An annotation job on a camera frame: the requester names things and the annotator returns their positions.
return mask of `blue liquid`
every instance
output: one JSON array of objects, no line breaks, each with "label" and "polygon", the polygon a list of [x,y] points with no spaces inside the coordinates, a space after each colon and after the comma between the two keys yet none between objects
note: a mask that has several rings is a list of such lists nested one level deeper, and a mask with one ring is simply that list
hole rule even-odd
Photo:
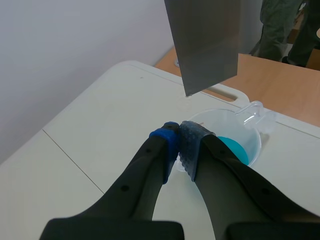
[{"label": "blue liquid", "polygon": [[224,137],[218,136],[218,138],[233,152],[233,154],[245,165],[249,165],[249,158],[245,149],[236,141]]}]

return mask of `clear plastic measuring cup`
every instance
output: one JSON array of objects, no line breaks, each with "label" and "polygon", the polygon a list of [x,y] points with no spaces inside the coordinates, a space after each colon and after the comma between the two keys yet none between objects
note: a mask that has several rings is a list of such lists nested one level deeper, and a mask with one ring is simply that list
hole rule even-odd
[{"label": "clear plastic measuring cup", "polygon": [[[254,101],[238,112],[210,109],[197,113],[189,121],[215,133],[244,164],[251,166],[261,152],[260,133],[272,132],[276,113],[266,111],[261,102]],[[184,171],[179,162],[177,168]]]}]

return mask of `textured rubber gripper pad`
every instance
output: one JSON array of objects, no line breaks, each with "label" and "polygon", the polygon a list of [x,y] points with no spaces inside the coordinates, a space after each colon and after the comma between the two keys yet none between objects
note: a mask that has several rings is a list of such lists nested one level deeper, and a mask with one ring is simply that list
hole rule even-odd
[{"label": "textured rubber gripper pad", "polygon": [[197,171],[200,143],[207,135],[215,134],[193,121],[183,121],[180,125],[180,161],[193,182]]}]

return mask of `person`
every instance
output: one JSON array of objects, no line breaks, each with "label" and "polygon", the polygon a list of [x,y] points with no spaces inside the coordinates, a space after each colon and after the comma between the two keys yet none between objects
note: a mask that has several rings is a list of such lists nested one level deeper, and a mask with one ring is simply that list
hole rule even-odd
[{"label": "person", "polygon": [[262,36],[257,56],[305,67],[314,47],[319,44],[320,0],[309,0],[304,8],[304,19],[298,36],[287,57],[287,39],[302,0],[263,0],[260,19]]}]

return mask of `gray pants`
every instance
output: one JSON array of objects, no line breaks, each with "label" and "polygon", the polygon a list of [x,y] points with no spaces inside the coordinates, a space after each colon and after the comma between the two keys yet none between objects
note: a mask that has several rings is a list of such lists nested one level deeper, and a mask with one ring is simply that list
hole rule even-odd
[{"label": "gray pants", "polygon": [[[263,32],[258,57],[281,61],[301,3],[302,0],[263,0],[260,17]],[[316,35],[319,28],[320,0],[309,0],[300,32],[288,55],[290,64],[307,64],[313,48],[319,42]]]}]

